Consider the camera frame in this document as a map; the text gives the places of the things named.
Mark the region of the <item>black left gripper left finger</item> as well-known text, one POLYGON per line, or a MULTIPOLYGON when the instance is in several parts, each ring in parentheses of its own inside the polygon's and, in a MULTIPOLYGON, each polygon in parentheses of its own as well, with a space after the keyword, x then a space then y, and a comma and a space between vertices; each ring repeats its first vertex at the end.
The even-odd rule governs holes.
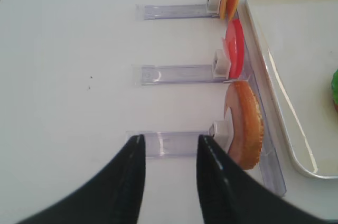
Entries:
POLYGON ((145 186, 145 137, 132 136, 94 177, 22 223, 137 223, 145 186))

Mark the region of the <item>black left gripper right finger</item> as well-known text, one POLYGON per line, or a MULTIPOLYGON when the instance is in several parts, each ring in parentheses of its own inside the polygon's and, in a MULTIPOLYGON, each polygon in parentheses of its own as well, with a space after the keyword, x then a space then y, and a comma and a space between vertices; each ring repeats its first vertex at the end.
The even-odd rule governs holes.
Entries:
POLYGON ((282 199, 286 186, 276 151, 260 161, 263 183, 240 168, 211 136, 200 135, 196 182, 204 223, 337 223, 282 199))

